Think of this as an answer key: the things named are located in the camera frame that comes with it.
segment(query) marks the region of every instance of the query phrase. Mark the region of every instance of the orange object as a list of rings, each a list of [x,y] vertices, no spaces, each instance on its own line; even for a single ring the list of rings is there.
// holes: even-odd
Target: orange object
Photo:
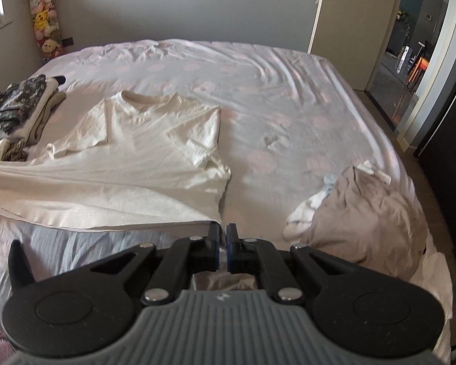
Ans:
[[[429,67],[429,60],[420,57],[417,64],[415,65],[414,69],[412,69],[412,72],[409,75],[409,80],[407,81],[407,86],[410,85],[411,82],[414,82],[416,79],[419,78],[419,75],[423,71],[426,71],[427,68]]]

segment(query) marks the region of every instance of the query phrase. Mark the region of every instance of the stuffed animal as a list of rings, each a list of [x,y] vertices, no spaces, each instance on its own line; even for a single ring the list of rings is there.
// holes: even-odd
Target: stuffed animal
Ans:
[[[52,54],[59,47],[60,45],[56,41],[49,39],[42,45],[42,52]]]
[[[56,26],[51,26],[47,24],[47,27],[44,29],[44,35],[49,38],[53,31],[57,30]]]
[[[50,10],[47,13],[47,17],[49,18],[50,23],[54,23],[54,24],[57,23],[57,12],[55,10],[53,10],[53,9]]]
[[[42,3],[39,3],[36,7],[30,8],[30,13],[32,15],[37,15],[38,13],[42,12],[44,10],[44,5]]]
[[[35,15],[34,19],[34,29],[36,30],[45,30],[46,27],[49,25],[47,21],[47,10],[42,11]]]
[[[31,7],[31,8],[37,7],[37,5],[39,5],[39,3],[40,3],[41,1],[42,1],[42,0],[30,0],[30,1],[29,1],[30,7]]]
[[[34,30],[35,31],[35,39],[37,41],[41,41],[45,38],[45,34],[44,34],[44,31],[42,30]]]
[[[44,9],[53,9],[54,4],[52,3],[52,0],[42,0],[42,5],[44,6]]]

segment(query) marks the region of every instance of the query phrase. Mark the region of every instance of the doorway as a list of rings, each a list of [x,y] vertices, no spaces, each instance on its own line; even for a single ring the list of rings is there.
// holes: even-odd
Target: doorway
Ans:
[[[370,95],[392,129],[418,101],[415,92],[443,27],[449,0],[400,0]]]

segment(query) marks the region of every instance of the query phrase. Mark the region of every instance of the bed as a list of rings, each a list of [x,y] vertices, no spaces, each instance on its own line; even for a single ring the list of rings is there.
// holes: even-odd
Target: bed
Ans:
[[[288,215],[321,189],[326,174],[367,159],[421,207],[389,139],[324,58],[239,43],[146,40],[89,47],[52,60],[38,74],[64,75],[61,90],[67,99],[51,116],[29,159],[66,135],[102,98],[120,90],[178,92],[219,105],[219,149],[231,168],[220,213],[225,225],[237,224],[241,237],[267,239],[288,249],[291,243],[282,237]],[[200,223],[129,233],[73,233],[0,217],[0,309],[10,294],[6,259],[13,238],[25,243],[33,272],[42,279],[143,241],[166,247],[175,237],[203,235],[207,228]],[[449,319],[449,271],[430,235],[424,258],[413,282],[438,297]]]

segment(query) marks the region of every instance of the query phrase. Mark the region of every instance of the black and white garment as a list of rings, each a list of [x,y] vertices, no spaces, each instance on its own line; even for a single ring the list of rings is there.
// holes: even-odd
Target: black and white garment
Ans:
[[[30,116],[46,89],[46,76],[10,85],[0,93],[0,130],[10,134]]]

